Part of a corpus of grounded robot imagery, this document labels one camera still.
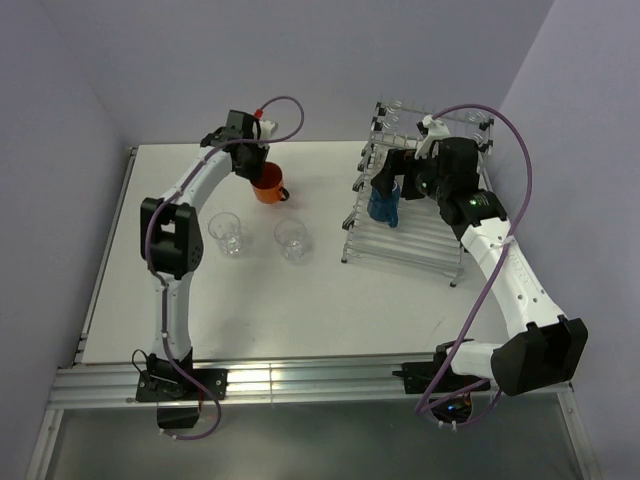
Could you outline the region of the orange plastic mug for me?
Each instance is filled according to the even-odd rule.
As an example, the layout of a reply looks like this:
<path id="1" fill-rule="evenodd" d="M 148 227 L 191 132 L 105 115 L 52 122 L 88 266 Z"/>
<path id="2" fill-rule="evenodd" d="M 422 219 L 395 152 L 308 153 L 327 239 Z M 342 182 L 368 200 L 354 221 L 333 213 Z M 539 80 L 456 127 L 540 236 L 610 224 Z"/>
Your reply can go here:
<path id="1" fill-rule="evenodd" d="M 290 193 L 284 186 L 283 172 L 272 162 L 264 164 L 261 178 L 252 181 L 251 186 L 256 199 L 263 204 L 277 204 L 290 198 Z"/>

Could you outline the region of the dark blue cup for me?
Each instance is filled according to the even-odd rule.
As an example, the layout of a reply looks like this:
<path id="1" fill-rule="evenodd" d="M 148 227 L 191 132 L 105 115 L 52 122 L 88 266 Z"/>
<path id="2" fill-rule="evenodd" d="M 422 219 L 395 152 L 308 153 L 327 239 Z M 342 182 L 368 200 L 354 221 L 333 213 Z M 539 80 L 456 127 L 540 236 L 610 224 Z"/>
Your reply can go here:
<path id="1" fill-rule="evenodd" d="M 384 198 L 376 188 L 372 188 L 367 204 L 369 217 L 374 221 L 387 224 L 390 228 L 396 228 L 399 223 L 400 193 L 401 189 L 397 181 L 393 182 L 391 196 L 388 198 Z"/>

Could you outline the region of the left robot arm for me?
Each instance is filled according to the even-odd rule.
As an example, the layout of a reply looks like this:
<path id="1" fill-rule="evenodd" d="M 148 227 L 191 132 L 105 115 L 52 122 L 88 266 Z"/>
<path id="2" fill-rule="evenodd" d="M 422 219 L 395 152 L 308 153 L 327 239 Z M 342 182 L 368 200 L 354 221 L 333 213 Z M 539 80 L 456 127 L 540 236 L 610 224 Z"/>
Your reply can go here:
<path id="1" fill-rule="evenodd" d="M 156 292 L 156 332 L 146 369 L 172 399 L 187 397 L 195 386 L 188 310 L 191 281 L 204 255 L 199 212 L 227 176 L 254 181 L 262 175 L 277 131 L 262 116 L 262 109 L 231 110 L 226 124 L 202 139 L 174 186 L 140 206 L 141 256 Z"/>

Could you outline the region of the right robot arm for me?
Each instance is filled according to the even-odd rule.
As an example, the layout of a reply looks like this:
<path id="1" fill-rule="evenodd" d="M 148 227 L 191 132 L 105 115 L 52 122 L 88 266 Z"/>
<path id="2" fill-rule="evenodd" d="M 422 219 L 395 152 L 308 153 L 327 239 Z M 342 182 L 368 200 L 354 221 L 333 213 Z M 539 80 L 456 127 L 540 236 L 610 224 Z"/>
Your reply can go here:
<path id="1" fill-rule="evenodd" d="M 496 382 L 508 396 L 571 380 L 584 351 L 588 330 L 570 319 L 548 296 L 513 237 L 513 223 L 498 197 L 480 185 L 475 141 L 449 137 L 434 141 L 427 155 L 393 148 L 371 181 L 380 198 L 428 197 L 442 220 L 485 275 L 508 339 L 490 344 L 464 338 L 437 347 L 432 389 L 451 392 L 465 380 Z"/>

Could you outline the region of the clear glass left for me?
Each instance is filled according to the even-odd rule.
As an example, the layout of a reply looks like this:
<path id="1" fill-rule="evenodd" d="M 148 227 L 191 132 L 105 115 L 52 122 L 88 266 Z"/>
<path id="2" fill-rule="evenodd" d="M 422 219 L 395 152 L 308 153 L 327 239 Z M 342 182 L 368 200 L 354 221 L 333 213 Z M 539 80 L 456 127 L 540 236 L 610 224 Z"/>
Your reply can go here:
<path id="1" fill-rule="evenodd" d="M 233 213 L 214 215 L 208 222 L 208 232 L 219 250 L 226 255 L 236 255 L 243 248 L 241 222 Z"/>

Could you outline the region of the clear glass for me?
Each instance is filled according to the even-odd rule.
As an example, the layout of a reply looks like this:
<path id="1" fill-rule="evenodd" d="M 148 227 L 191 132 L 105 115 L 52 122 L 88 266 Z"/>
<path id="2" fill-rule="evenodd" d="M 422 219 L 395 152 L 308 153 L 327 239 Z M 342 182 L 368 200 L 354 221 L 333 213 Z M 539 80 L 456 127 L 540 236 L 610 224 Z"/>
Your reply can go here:
<path id="1" fill-rule="evenodd" d="M 243 248 L 241 222 L 233 213 L 214 215 L 208 222 L 208 232 L 219 250 L 226 255 L 236 255 Z"/>
<path id="2" fill-rule="evenodd" d="M 306 236 L 306 226 L 296 219 L 283 219 L 274 229 L 280 253 L 289 261 L 298 261 L 304 256 Z"/>

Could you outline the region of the clear glass right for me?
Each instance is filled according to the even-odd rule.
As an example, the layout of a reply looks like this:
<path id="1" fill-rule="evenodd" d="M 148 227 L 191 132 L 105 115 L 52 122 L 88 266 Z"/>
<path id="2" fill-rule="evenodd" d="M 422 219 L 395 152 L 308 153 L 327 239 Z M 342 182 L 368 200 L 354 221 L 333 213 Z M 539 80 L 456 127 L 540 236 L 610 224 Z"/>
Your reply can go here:
<path id="1" fill-rule="evenodd" d="M 274 229 L 280 253 L 289 261 L 298 261 L 304 256 L 306 236 L 306 226 L 296 219 L 283 219 Z"/>

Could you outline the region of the aluminium mounting rail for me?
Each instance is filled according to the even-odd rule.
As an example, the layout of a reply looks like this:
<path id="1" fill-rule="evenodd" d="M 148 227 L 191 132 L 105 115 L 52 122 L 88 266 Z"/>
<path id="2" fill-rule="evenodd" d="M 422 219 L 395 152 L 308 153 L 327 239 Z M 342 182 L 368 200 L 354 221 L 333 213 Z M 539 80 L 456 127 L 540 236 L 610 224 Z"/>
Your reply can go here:
<path id="1" fill-rule="evenodd" d="M 223 406 L 367 400 L 417 400 L 393 373 L 429 354 L 198 361 L 195 370 L 227 371 Z M 139 373 L 127 363 L 79 364 L 54 377 L 47 407 L 56 410 L 141 407 Z"/>

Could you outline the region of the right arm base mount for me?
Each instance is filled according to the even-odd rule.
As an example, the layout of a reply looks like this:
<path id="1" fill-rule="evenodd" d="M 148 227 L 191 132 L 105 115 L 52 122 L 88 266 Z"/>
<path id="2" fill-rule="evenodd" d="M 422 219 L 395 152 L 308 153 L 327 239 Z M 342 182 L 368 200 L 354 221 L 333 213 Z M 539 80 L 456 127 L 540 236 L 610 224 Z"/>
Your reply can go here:
<path id="1" fill-rule="evenodd" d="M 447 349 L 452 347 L 454 342 L 447 342 L 439 345 L 430 361 L 405 362 L 399 370 L 392 374 L 403 381 L 406 394 L 423 394 L 429 386 L 441 364 L 446 359 Z M 440 382 L 434 389 L 437 394 L 448 394 L 463 389 L 479 382 L 480 378 L 473 375 L 457 375 L 451 368 L 448 368 Z M 473 411 L 471 391 L 457 395 L 450 400 L 443 402 L 433 410 L 434 417 L 438 421 L 452 424 L 453 422 L 466 422 L 470 419 Z"/>

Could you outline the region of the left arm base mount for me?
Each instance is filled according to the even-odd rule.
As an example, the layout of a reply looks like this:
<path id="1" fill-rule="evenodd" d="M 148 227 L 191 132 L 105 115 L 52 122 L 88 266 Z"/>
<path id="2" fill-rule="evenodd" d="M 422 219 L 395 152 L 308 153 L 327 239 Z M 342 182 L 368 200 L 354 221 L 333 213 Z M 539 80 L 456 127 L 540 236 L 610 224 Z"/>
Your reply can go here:
<path id="1" fill-rule="evenodd" d="M 205 401 L 224 400 L 228 385 L 227 369 L 195 369 L 193 354 L 178 366 L 196 383 L 185 378 L 169 361 L 136 349 L 131 363 L 139 374 L 135 400 L 138 403 L 154 403 L 156 421 L 162 433 L 179 435 L 193 428 L 203 410 Z"/>

